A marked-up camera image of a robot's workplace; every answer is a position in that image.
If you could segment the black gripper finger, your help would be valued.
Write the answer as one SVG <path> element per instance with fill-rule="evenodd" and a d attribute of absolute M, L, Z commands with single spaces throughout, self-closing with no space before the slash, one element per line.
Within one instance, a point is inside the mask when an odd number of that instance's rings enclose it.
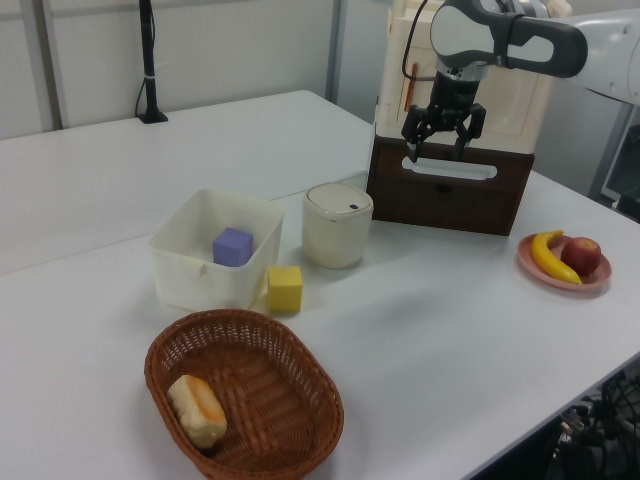
<path fill-rule="evenodd" d="M 464 149 L 473 139 L 478 139 L 483 131 L 486 118 L 485 108 L 475 103 L 468 112 L 464 112 L 454 123 L 457 139 L 453 149 L 453 159 L 460 161 Z"/>
<path fill-rule="evenodd" d="M 407 112 L 401 135 L 408 147 L 408 158 L 415 163 L 419 157 L 422 144 L 426 138 L 432 135 L 431 109 L 411 105 Z"/>

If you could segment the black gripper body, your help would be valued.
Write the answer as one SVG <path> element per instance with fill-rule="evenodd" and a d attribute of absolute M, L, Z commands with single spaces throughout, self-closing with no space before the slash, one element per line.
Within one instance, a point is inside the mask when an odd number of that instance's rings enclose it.
<path fill-rule="evenodd" d="M 479 81 L 465 81 L 438 72 L 427 107 L 427 124 L 457 126 L 468 117 L 471 122 L 483 122 L 484 108 L 475 102 L 479 86 Z"/>

